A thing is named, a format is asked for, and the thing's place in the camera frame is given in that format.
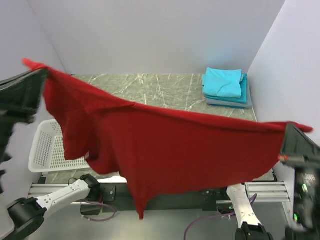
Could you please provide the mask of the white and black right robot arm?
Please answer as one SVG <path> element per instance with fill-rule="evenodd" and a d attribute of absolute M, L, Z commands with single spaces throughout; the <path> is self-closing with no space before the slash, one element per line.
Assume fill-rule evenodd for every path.
<path fill-rule="evenodd" d="M 279 161 L 295 170 L 293 220 L 301 230 L 285 228 L 287 240 L 320 238 L 320 147 L 296 125 L 286 126 Z M 256 217 L 245 186 L 226 182 L 219 187 L 222 198 L 231 200 L 238 229 L 237 240 L 271 240 L 273 236 Z"/>

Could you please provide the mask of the red t-shirt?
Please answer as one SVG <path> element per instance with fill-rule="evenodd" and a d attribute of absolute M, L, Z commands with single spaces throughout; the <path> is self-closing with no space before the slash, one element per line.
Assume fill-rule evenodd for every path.
<path fill-rule="evenodd" d="M 250 182 L 278 162 L 288 122 L 256 122 L 121 99 L 49 68 L 47 111 L 62 130 L 64 157 L 127 180 L 143 217 L 157 195 Z"/>

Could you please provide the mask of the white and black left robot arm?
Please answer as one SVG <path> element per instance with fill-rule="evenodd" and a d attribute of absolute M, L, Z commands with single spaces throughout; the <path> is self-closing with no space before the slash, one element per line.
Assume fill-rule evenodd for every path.
<path fill-rule="evenodd" d="M 0 83 L 0 161 L 11 160 L 6 153 L 15 124 L 32 124 L 49 75 L 47 68 L 27 71 Z M 77 201 L 94 201 L 100 183 L 90 174 L 75 183 L 41 197 L 19 198 L 10 205 L 0 201 L 0 238 L 23 240 L 33 234 L 52 214 Z"/>

